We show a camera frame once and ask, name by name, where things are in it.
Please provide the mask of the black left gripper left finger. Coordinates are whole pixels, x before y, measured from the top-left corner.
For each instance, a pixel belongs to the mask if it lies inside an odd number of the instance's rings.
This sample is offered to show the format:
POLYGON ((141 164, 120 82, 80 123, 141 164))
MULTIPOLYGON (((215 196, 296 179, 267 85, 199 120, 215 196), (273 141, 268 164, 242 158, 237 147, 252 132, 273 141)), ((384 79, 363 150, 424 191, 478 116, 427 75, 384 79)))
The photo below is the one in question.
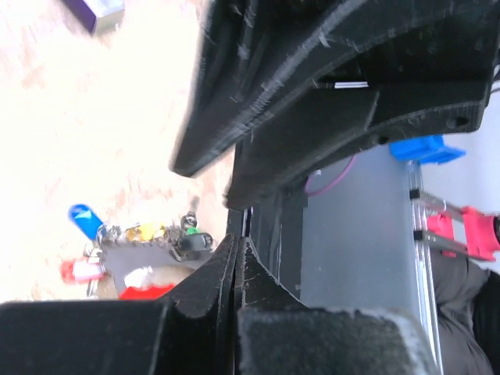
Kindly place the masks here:
POLYGON ((229 374, 237 241, 166 295, 144 301, 10 302, 4 374, 229 374))

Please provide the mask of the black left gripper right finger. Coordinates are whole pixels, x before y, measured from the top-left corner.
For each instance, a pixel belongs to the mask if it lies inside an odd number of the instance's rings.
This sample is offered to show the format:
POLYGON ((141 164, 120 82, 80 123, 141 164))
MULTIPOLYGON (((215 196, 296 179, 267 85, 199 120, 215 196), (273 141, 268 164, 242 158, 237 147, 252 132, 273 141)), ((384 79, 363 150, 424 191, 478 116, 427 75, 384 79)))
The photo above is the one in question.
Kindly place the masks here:
POLYGON ((437 374, 423 329, 397 309, 308 308, 238 244, 240 374, 437 374))

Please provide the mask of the key bunch with red carabiner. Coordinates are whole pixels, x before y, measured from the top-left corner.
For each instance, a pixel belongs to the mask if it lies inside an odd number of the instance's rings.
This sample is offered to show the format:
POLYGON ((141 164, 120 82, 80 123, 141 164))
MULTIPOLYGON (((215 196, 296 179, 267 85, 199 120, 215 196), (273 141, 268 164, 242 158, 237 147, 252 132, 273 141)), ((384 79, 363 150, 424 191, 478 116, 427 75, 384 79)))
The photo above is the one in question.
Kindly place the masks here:
POLYGON ((211 234, 198 228, 199 197, 178 224, 136 223, 129 227, 103 223, 87 205, 73 205, 70 221, 90 240, 79 259, 66 260, 59 268, 67 284, 86 284, 87 296, 96 296, 98 282, 111 278, 122 300, 155 299, 176 285, 149 281, 152 272, 164 267, 196 270, 212 255, 211 234))

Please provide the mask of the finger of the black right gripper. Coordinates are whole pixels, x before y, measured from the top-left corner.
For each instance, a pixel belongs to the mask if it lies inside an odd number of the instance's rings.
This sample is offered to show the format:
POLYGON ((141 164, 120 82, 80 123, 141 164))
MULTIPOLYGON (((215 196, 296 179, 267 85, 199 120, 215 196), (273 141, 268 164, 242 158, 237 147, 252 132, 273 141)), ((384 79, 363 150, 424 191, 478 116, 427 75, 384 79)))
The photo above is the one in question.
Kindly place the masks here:
POLYGON ((406 138, 470 133, 488 104, 496 1, 344 1, 273 75, 227 191, 245 209, 314 170, 406 138))
POLYGON ((355 49, 361 1, 214 1, 198 76, 172 170, 191 177, 295 100, 308 82, 355 49))

